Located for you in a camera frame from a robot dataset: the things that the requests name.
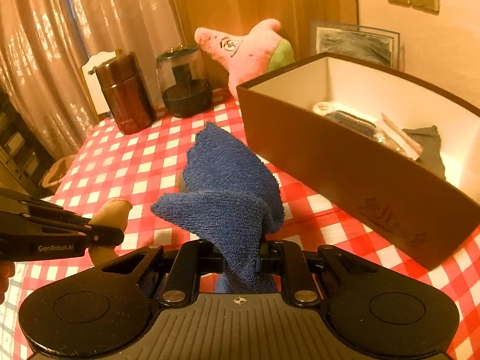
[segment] red and white checkered tablecloth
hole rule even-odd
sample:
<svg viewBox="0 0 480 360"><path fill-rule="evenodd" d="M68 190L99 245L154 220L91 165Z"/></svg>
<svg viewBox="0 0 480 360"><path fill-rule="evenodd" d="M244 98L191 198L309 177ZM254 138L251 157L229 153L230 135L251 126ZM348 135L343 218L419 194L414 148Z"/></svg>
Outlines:
<svg viewBox="0 0 480 360"><path fill-rule="evenodd" d="M109 198L128 199L133 209L125 240L117 252L124 254L152 242L165 245L167 250L177 249L194 236L154 216L150 205L163 193L176 191L176 176L186 165L186 151L193 145L195 133L212 121L245 142L238 103L227 91L214 95L213 110L187 119L165 116L134 135L124 136L113 120L102 121L83 145L52 201L91 218ZM264 162L279 182L286 213L285 225L276 238L293 240L312 251L323 243L337 245L440 288L455 301L461 319L449 355L457 360L480 359L480 227L454 256L428 272L339 207ZM17 300L21 303L33 290L90 266L88 255L28 263ZM214 275L202 278L201 290L211 291L214 280ZM16 318L14 326L14 338L7 345L9 358L25 359L31 352Z"/></svg>

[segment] black jar lid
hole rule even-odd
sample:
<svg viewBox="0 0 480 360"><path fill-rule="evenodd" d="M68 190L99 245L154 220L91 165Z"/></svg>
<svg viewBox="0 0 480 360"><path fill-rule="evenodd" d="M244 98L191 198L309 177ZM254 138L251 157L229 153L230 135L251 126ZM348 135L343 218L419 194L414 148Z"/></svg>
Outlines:
<svg viewBox="0 0 480 360"><path fill-rule="evenodd" d="M188 54L192 54L197 50L197 46L186 47L182 45L178 47L172 47L170 50L167 50L163 54L160 54L157 57L157 61L168 61L169 59L176 59L181 56L187 56Z"/></svg>
<svg viewBox="0 0 480 360"><path fill-rule="evenodd" d="M122 83L138 74L140 66L135 52L120 54L95 67L98 82L104 89Z"/></svg>

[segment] gray cloth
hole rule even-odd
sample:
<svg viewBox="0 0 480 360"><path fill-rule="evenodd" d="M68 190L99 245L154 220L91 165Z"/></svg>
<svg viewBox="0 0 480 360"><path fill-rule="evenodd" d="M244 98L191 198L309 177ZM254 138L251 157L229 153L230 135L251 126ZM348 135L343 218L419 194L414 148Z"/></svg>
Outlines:
<svg viewBox="0 0 480 360"><path fill-rule="evenodd" d="M445 180L445 165L443 165L440 157L442 140L438 134L437 126L416 128L415 130L404 128L403 131L423 147L423 152L417 159L417 163Z"/></svg>

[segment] glass jar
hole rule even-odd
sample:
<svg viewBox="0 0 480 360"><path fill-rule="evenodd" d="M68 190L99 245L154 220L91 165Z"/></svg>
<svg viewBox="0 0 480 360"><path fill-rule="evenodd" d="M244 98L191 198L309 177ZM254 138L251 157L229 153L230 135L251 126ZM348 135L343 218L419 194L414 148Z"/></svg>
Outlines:
<svg viewBox="0 0 480 360"><path fill-rule="evenodd" d="M165 107L174 116L190 117L212 104L212 88L196 46L180 46L159 55L157 80Z"/></svg>

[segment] plush toy eye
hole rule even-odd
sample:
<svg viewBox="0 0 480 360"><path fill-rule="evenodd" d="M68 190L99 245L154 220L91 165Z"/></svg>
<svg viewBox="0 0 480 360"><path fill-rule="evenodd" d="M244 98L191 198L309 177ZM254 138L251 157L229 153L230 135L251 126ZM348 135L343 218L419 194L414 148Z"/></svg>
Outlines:
<svg viewBox="0 0 480 360"><path fill-rule="evenodd" d="M222 42L220 43L221 47L224 48L227 51L233 51L235 50L235 47L238 44L237 40L231 40L231 39L222 39Z"/></svg>

